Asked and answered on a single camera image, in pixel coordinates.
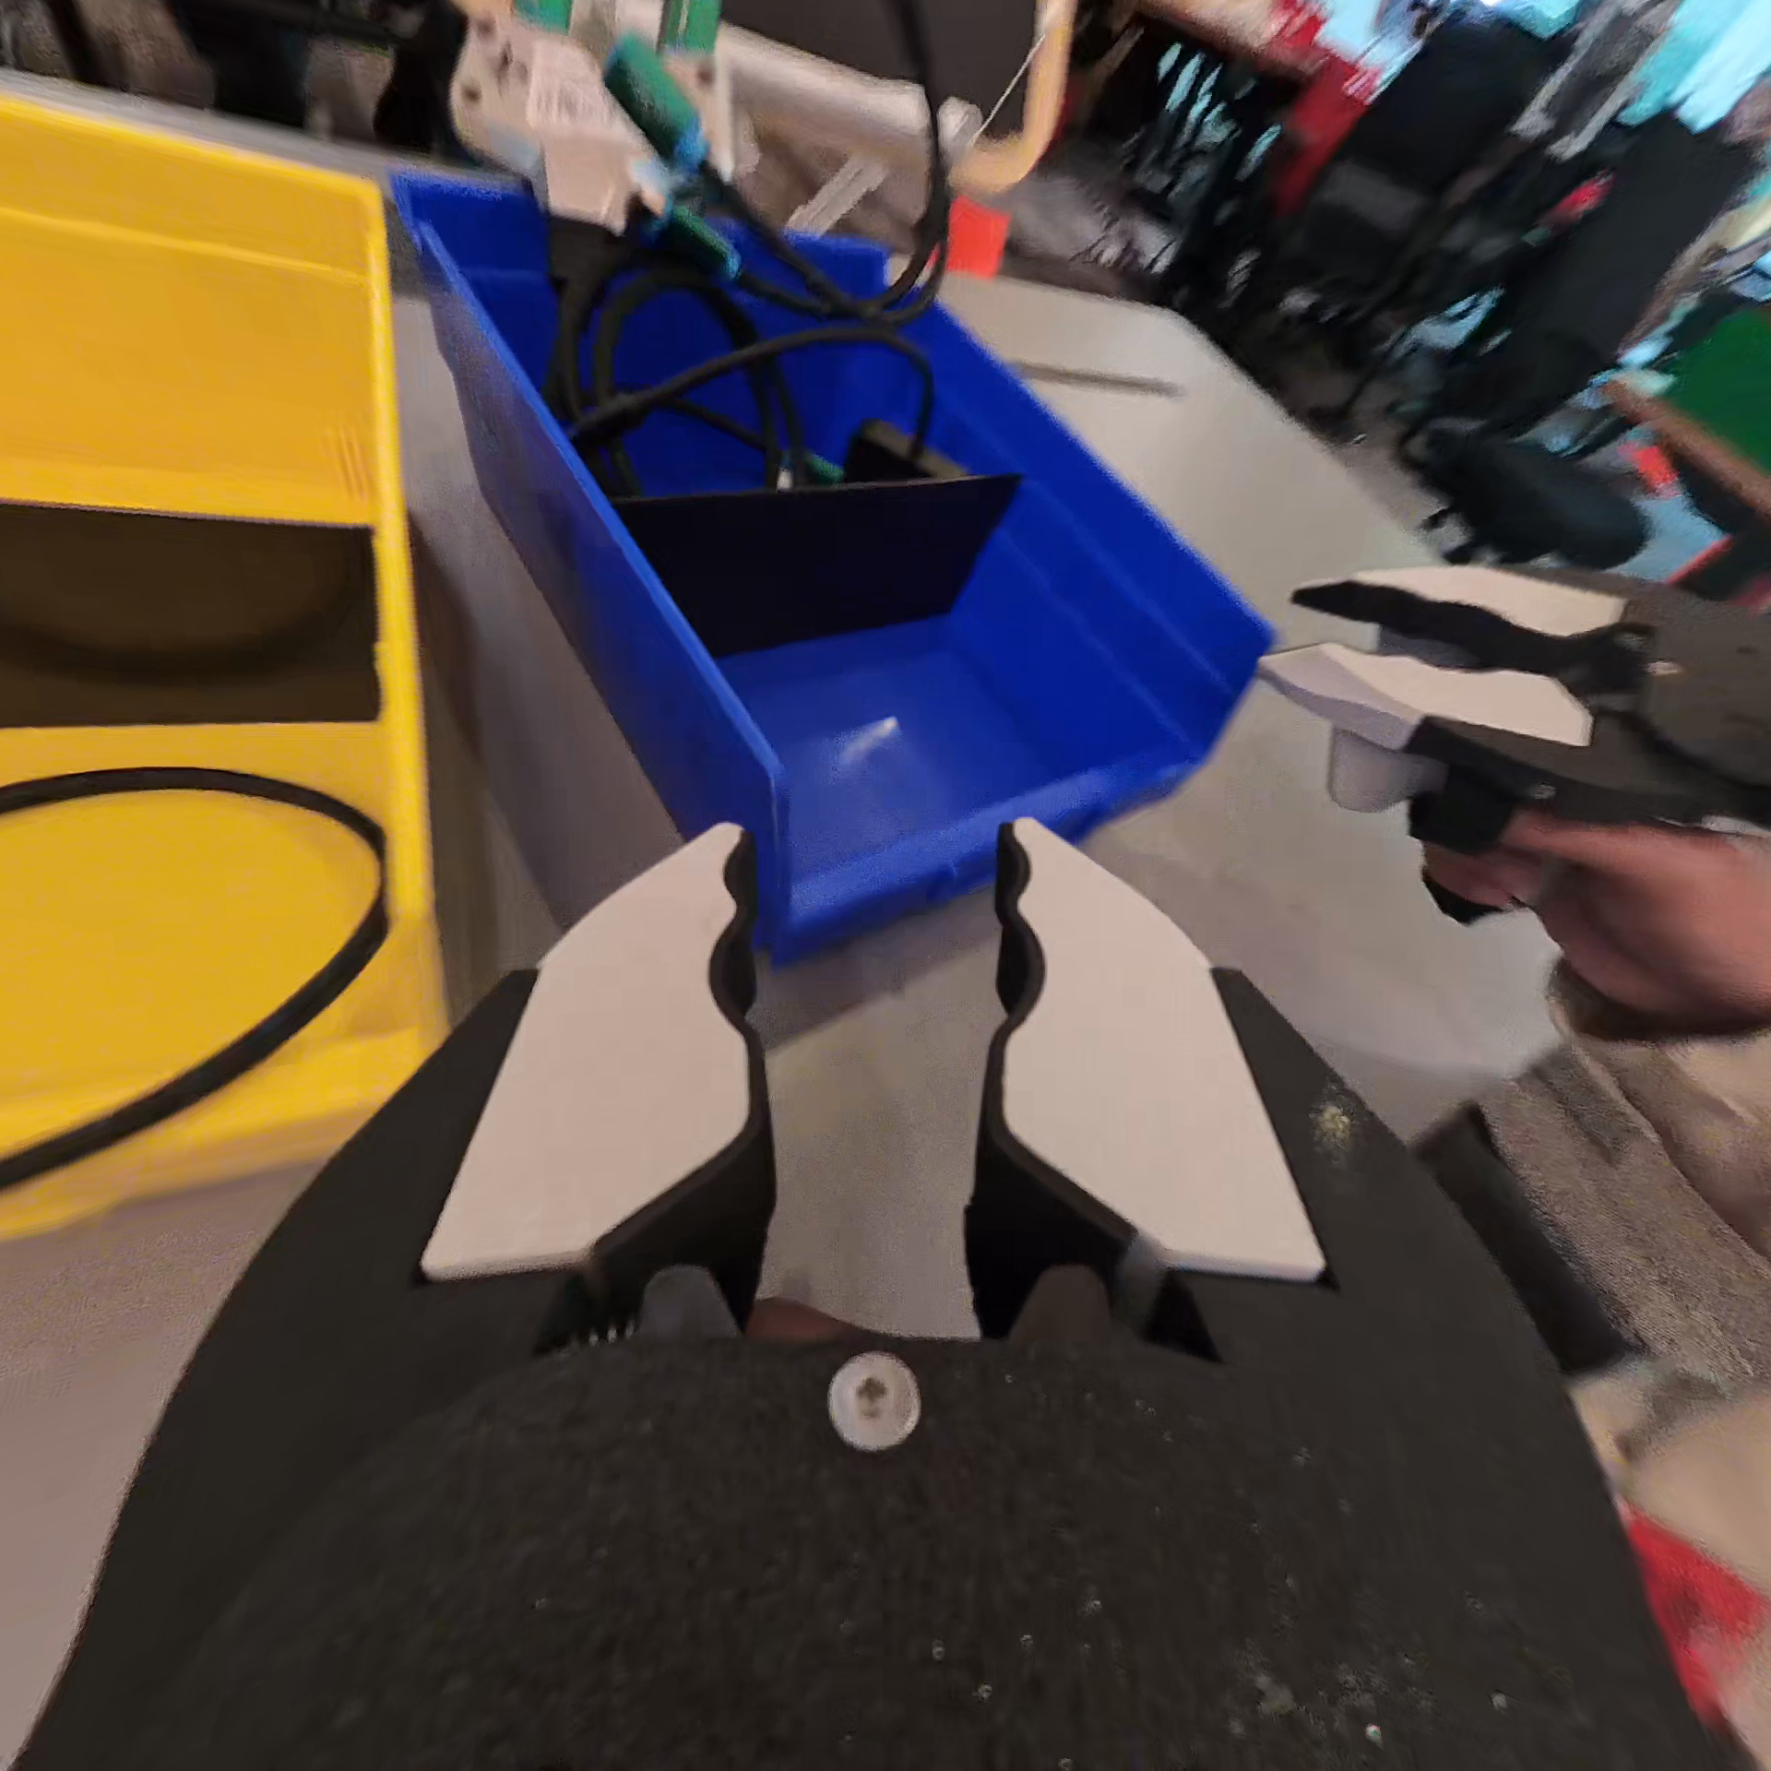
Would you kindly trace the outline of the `black bin divider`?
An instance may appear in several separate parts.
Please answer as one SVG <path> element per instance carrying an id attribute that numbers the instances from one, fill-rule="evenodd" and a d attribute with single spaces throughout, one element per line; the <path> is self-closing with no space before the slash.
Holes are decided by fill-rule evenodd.
<path id="1" fill-rule="evenodd" d="M 714 658 L 949 617 L 1020 475 L 626 499 L 613 513 Z"/>
<path id="2" fill-rule="evenodd" d="M 4 730 L 374 724 L 367 527 L 2 506 Z"/>

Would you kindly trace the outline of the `red card tag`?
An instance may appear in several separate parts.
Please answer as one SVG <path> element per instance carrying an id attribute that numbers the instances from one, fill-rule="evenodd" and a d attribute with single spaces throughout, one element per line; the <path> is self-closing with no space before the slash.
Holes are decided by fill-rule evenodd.
<path id="1" fill-rule="evenodd" d="M 1619 1504 L 1649 1612 L 1694 1714 L 1717 1736 L 1738 1736 L 1743 1678 L 1768 1634 L 1769 1600 L 1732 1566 L 1651 1516 Z"/>

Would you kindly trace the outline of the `person's beige hoodie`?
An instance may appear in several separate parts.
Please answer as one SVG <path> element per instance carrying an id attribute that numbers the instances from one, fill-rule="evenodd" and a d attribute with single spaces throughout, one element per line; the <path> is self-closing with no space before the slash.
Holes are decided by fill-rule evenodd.
<path id="1" fill-rule="evenodd" d="M 1769 1401 L 1726 1391 L 1649 1360 L 1572 1388 L 1612 1496 L 1732 1566 L 1769 1600 Z M 1738 1736 L 1718 1734 L 1752 1767 L 1769 1767 L 1769 1618 L 1751 1652 Z"/>

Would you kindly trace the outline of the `black office chair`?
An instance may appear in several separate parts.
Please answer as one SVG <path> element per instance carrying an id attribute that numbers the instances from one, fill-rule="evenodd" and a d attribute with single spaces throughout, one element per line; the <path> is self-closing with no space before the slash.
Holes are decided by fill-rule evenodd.
<path id="1" fill-rule="evenodd" d="M 1439 495 L 1426 533 L 1460 525 L 1445 563 L 1560 562 L 1612 571 L 1651 540 L 1636 501 L 1568 455 L 1464 417 L 1435 417 L 1399 436 L 1396 461 Z"/>

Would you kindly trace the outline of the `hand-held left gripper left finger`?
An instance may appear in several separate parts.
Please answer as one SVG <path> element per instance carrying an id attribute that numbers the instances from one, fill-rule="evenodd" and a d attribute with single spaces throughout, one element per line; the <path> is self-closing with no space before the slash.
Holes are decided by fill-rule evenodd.
<path id="1" fill-rule="evenodd" d="M 702 1269 L 746 1323 L 777 1211 L 758 846 L 716 825 L 537 964 L 422 1253 L 431 1282 L 565 1274 L 603 1330 Z"/>

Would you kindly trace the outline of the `black video switch box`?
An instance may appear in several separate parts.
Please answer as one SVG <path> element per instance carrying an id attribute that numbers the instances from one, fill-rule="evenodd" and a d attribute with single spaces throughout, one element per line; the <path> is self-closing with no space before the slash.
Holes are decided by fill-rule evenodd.
<path id="1" fill-rule="evenodd" d="M 910 367 L 910 429 L 861 426 L 839 465 L 846 483 L 958 480 L 969 470 L 935 447 L 939 378 L 911 328 L 796 314 L 731 284 L 699 275 L 647 240 L 672 207 L 704 215 L 742 270 L 794 296 L 806 287 L 768 245 L 670 172 L 605 88 L 622 35 L 619 5 L 558 18 L 521 5 L 465 5 L 471 19 L 450 88 L 465 139 L 525 177 L 546 213 L 546 277 L 560 300 L 542 399 L 565 442 L 613 501 L 645 493 L 633 438 L 670 419 L 758 458 L 763 492 L 785 451 L 817 451 L 789 358 L 875 350 Z M 719 5 L 663 5 L 656 39 L 687 93 L 716 170 L 739 187 L 739 106 L 718 73 Z"/>

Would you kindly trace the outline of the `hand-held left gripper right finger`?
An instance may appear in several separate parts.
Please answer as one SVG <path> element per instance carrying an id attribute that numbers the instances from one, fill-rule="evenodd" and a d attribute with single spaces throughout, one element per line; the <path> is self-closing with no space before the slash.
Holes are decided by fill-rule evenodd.
<path id="1" fill-rule="evenodd" d="M 1004 1019 L 963 1213 L 986 1340 L 1059 1269 L 1135 1336 L 1207 1343 L 1190 1280 L 1317 1287 L 1331 1263 L 1234 1026 L 1230 976 L 1046 825 L 999 831 Z"/>

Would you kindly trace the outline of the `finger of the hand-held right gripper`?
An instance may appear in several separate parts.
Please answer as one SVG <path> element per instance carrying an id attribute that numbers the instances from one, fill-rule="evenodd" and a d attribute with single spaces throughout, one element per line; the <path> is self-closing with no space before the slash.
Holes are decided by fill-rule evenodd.
<path id="1" fill-rule="evenodd" d="M 1632 598 L 1508 568 L 1424 566 L 1307 582 L 1290 602 L 1396 642 L 1486 654 L 1514 633 L 1563 642 L 1613 628 Z"/>
<path id="2" fill-rule="evenodd" d="M 1592 741 L 1592 714 L 1567 687 L 1518 670 L 1456 670 L 1327 644 L 1271 654 L 1259 677 L 1331 726 L 1327 791 L 1348 813 L 1404 806 L 1447 777 L 1411 752 L 1431 722 L 1563 746 Z"/>

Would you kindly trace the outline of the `blue storage bin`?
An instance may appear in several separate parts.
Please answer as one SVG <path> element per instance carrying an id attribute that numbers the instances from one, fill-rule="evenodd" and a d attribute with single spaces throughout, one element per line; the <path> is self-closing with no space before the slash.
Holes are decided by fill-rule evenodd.
<path id="1" fill-rule="evenodd" d="M 993 873 L 998 826 L 1089 834 L 1169 795 L 1225 733 L 1273 628 L 939 307 L 935 447 L 1020 475 L 939 620 L 716 658 L 542 399 L 560 300 L 528 191 L 396 174 L 478 493 L 686 837 L 751 831 L 759 940 L 789 962 Z M 645 493 L 763 492 L 755 455 L 670 419 Z"/>

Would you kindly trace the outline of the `person's right hand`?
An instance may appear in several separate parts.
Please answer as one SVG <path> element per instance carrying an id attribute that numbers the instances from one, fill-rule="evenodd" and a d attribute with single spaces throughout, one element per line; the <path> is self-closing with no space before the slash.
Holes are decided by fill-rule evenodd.
<path id="1" fill-rule="evenodd" d="M 1424 846 L 1424 873 L 1485 910 L 1535 915 L 1584 1033 L 1670 1045 L 1769 1028 L 1760 837 L 1520 813 L 1479 856 Z"/>

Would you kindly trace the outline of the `yellow storage bin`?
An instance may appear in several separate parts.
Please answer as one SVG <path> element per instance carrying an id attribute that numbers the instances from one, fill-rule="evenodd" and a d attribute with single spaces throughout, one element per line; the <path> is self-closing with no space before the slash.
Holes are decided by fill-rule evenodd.
<path id="1" fill-rule="evenodd" d="M 4 730 L 4 1243 L 326 1162 L 447 1032 L 385 197 L 4 102 L 4 503 L 356 525 L 374 724 Z"/>

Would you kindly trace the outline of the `stack of green bins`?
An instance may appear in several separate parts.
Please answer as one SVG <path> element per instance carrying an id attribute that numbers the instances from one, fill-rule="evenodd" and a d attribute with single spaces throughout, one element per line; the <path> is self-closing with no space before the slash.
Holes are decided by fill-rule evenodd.
<path id="1" fill-rule="evenodd" d="M 1664 404 L 1769 473 L 1769 304 L 1718 320 L 1678 355 Z"/>

